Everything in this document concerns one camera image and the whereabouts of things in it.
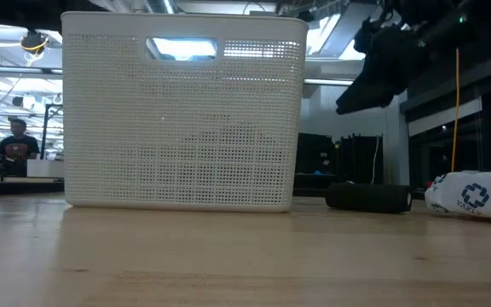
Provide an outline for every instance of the white plastic bag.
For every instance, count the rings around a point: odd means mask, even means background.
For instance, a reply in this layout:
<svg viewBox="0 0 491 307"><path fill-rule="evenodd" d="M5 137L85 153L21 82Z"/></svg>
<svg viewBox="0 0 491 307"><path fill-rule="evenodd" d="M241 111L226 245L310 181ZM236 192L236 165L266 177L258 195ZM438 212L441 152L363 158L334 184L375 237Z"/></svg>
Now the white plastic bag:
<svg viewBox="0 0 491 307"><path fill-rule="evenodd" d="M491 172L454 172L437 177L425 191L432 211L491 218Z"/></svg>

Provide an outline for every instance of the man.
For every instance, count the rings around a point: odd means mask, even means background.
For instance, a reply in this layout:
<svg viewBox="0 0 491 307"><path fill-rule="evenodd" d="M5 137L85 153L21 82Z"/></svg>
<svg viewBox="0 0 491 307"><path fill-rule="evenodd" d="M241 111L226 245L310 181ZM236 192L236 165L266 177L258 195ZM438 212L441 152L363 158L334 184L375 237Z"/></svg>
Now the man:
<svg viewBox="0 0 491 307"><path fill-rule="evenodd" d="M1 141L0 159L3 157L24 161L35 159L39 154L38 140L25 134L26 122L21 119L11 119L10 130L13 132L13 136Z"/></svg>

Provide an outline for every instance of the black foam roller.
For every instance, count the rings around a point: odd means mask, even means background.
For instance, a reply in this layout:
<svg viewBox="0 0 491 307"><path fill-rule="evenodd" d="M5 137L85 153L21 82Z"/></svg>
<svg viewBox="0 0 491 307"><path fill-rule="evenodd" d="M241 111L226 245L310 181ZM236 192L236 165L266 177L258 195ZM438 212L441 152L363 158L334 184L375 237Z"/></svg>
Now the black foam roller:
<svg viewBox="0 0 491 307"><path fill-rule="evenodd" d="M340 210L375 213L410 211L410 187L389 184L334 183L326 192L328 206Z"/></svg>

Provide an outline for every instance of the ceiling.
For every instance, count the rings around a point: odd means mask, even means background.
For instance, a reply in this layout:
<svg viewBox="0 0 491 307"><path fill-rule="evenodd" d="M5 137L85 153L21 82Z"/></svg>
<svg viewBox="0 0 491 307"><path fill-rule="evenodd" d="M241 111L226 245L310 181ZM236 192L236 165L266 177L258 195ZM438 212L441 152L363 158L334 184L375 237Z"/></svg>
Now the ceiling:
<svg viewBox="0 0 491 307"><path fill-rule="evenodd" d="M145 0L91 0L91 2L114 12L145 13L149 11L146 6L148 1ZM319 68L319 73L322 73L320 65L322 58L329 58L333 65L336 65L335 60L339 57L345 60L362 59L363 55L354 54L351 48L352 39L362 21L375 12L376 6L372 2L329 1L325 8L321 7L315 12L318 20L309 23L308 57L313 63L312 67ZM308 8L312 2L298 0L294 3L301 5L306 3ZM262 14L260 12L274 12L276 9L276 1L272 0L265 0L261 3L234 0L176 0L174 5L181 11L196 14ZM293 8L287 5L284 9ZM32 55L27 54L20 47L20 40L26 33L25 28L0 25L0 67L25 67L32 59ZM36 58L31 66L61 68L62 37L58 32L44 31L44 33L49 38L47 48L42 53L42 57ZM18 72L0 72L0 137L10 133L9 116L24 119L28 123L30 133L40 136L43 128L44 104L52 103L55 99L59 101L61 86L61 80L57 77L51 78L46 75L35 77ZM13 105L13 98L16 96L25 97L22 107ZM63 112L59 111L48 123L48 142L53 145L54 150L63 147L61 145L62 114Z"/></svg>

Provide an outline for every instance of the desk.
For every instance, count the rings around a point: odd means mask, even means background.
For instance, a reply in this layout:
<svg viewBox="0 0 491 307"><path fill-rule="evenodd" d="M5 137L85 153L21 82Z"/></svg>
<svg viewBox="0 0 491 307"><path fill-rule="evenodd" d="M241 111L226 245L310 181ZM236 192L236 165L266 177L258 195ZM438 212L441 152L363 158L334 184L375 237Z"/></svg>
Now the desk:
<svg viewBox="0 0 491 307"><path fill-rule="evenodd" d="M245 214L0 197L4 306L491 306L491 223L422 203Z"/></svg>

